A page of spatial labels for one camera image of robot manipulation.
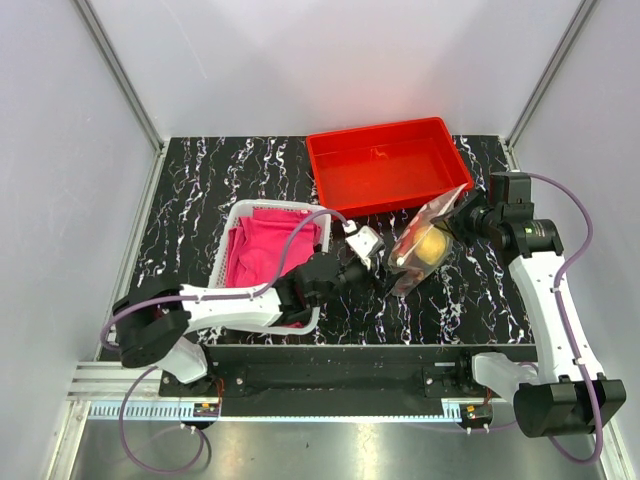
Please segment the clear zip top bag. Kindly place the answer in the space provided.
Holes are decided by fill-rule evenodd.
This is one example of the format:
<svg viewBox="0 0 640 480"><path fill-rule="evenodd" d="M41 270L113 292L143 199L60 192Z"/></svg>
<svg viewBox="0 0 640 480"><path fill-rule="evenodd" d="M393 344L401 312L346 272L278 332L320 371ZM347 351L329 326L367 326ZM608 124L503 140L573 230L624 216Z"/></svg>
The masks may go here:
<svg viewBox="0 0 640 480"><path fill-rule="evenodd" d="M463 189L457 186L423 205L399 236L388 258L391 295L409 295L450 254L453 239L436 226L436 218L452 210Z"/></svg>

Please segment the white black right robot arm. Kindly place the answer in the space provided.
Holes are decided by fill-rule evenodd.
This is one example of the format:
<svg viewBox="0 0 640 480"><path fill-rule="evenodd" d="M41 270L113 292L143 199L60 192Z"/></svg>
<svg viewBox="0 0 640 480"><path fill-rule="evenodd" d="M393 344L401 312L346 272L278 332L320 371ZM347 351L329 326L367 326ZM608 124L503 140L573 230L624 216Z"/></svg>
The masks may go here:
<svg viewBox="0 0 640 480"><path fill-rule="evenodd" d="M497 352L470 356L454 371L466 396L488 388L514 408L529 438L594 434L626 400L624 384L607 378L584 334L566 273L585 251L564 255L559 230L534 213L537 175L499 172L488 191L472 191L433 225L470 246L486 240L509 272L523 301L536 347L536 367Z"/></svg>

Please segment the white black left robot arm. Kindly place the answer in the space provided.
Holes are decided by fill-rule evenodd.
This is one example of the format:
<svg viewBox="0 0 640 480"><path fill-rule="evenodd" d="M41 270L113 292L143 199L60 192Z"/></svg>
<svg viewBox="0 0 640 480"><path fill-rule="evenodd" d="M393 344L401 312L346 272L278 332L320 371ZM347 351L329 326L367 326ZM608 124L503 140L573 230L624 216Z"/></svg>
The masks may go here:
<svg viewBox="0 0 640 480"><path fill-rule="evenodd" d="M156 366L203 396L214 388L216 372L203 347L189 340L190 333L225 328L306 335L316 328L320 309L351 290L386 295L377 257L343 263L315 253L274 283L246 288L201 288L155 278L114 304L111 346L123 367Z"/></svg>

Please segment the red fake food piece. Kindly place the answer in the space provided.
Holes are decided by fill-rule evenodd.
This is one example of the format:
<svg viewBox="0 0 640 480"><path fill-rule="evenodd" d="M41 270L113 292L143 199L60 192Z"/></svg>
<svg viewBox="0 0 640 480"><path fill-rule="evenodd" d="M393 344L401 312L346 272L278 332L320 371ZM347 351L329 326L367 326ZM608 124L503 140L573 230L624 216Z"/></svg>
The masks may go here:
<svg viewBox="0 0 640 480"><path fill-rule="evenodd" d="M393 265L399 274L393 287L395 296L406 297L424 279L425 264L415 251L425 233L425 226L410 226L393 254Z"/></svg>

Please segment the yellow fake fruit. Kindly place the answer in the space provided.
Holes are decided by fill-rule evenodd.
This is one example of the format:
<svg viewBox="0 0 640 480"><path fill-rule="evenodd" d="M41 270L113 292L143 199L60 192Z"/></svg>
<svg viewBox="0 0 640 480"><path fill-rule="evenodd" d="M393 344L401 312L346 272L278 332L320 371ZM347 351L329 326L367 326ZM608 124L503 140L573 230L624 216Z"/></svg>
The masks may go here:
<svg viewBox="0 0 640 480"><path fill-rule="evenodd" d="M415 253L426 264L436 265L445 255L447 245L447 237L440 230L431 228L416 246Z"/></svg>

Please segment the red plastic tray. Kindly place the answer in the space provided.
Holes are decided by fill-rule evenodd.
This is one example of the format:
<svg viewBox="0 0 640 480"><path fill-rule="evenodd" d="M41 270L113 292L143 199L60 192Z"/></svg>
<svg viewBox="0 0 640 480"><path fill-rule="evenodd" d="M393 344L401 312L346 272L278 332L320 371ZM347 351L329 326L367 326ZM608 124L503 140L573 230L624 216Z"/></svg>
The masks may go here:
<svg viewBox="0 0 640 480"><path fill-rule="evenodd" d="M306 145L320 204L348 218L418 207L474 185L439 117L313 134Z"/></svg>

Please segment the pink cloth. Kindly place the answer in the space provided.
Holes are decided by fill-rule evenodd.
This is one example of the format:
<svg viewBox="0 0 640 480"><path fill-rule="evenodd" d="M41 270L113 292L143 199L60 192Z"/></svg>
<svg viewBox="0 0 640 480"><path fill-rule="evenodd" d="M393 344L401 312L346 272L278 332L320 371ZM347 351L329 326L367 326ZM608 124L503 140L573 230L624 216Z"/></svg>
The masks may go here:
<svg viewBox="0 0 640 480"><path fill-rule="evenodd" d="M262 211L254 217L242 217L240 225L229 231L229 258L226 287L237 293L269 289L248 300L232 300L232 310L224 316L223 326L248 320L263 326L302 327L311 309L298 300L294 288L279 293L276 281L304 264L316 249L324 251L328 242L327 221L293 211Z"/></svg>

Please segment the white perforated plastic basket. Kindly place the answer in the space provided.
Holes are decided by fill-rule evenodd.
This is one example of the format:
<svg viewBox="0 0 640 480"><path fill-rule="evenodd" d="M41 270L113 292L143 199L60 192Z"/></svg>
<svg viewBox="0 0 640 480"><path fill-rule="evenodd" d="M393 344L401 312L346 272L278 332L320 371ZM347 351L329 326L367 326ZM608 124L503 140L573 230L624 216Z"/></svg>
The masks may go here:
<svg viewBox="0 0 640 480"><path fill-rule="evenodd" d="M225 288L226 276L227 276L227 260L229 258L229 231L240 225L240 219L242 217L254 217L257 212L262 211L293 211L302 213L304 216L324 210L323 206L312 205L303 202L292 202L283 200L270 200L270 199L249 199L240 200L231 207L228 215L223 236L219 242L218 252L216 254L214 266L209 279L209 288ZM232 323L224 324L227 330L252 332L259 334L272 334L272 335L307 335L312 333L319 320L320 308L314 307L311 309L309 318L303 320L302 327L290 327L290 326L263 326L257 324L251 324L248 320L233 321Z"/></svg>

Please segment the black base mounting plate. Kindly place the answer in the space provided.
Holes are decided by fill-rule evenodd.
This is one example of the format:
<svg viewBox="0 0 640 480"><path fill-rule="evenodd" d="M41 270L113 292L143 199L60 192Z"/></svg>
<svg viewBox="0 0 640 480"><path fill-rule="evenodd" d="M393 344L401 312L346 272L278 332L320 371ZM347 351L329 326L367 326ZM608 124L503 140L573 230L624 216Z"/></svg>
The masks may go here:
<svg viewBox="0 0 640 480"><path fill-rule="evenodd" d="M225 417L443 417L444 400L483 393L464 379L462 364L479 353L536 361L532 345L257 346L206 350L210 375L189 386L165 373L163 397L213 397L221 381Z"/></svg>

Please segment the aluminium frame rail right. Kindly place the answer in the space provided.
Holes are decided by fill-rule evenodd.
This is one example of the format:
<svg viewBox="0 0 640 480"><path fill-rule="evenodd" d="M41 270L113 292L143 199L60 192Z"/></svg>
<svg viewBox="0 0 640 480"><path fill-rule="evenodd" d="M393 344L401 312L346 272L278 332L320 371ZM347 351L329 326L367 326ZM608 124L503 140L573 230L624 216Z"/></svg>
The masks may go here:
<svg viewBox="0 0 640 480"><path fill-rule="evenodd" d="M508 149L513 150L517 145L599 5L600 1L598 0L581 0L579 2L514 126L505 138L505 144Z"/></svg>

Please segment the aluminium frame rail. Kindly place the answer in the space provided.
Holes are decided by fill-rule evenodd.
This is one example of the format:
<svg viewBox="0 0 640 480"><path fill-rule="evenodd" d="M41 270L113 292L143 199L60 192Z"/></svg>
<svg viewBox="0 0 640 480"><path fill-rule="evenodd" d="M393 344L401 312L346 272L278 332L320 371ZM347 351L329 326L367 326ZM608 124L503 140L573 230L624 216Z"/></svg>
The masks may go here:
<svg viewBox="0 0 640 480"><path fill-rule="evenodd" d="M599 5L600 1L598 0L581 0L579 2L514 126L505 138L505 144L508 149L513 150L517 145Z"/></svg>
<svg viewBox="0 0 640 480"><path fill-rule="evenodd" d="M164 140L136 92L92 2L89 0L71 0L71 3L96 45L100 56L104 60L147 142L155 153L160 152L164 146Z"/></svg>

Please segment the aluminium frame rail left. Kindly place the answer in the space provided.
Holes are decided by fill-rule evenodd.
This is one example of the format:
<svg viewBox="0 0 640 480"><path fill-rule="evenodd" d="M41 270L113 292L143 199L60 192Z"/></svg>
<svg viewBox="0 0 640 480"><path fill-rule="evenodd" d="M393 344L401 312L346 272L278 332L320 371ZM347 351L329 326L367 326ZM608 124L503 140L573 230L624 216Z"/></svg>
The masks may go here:
<svg viewBox="0 0 640 480"><path fill-rule="evenodd" d="M147 142L155 153L160 152L164 146L164 140L136 92L92 2L89 0L71 0L71 3L96 45L100 56L104 60Z"/></svg>

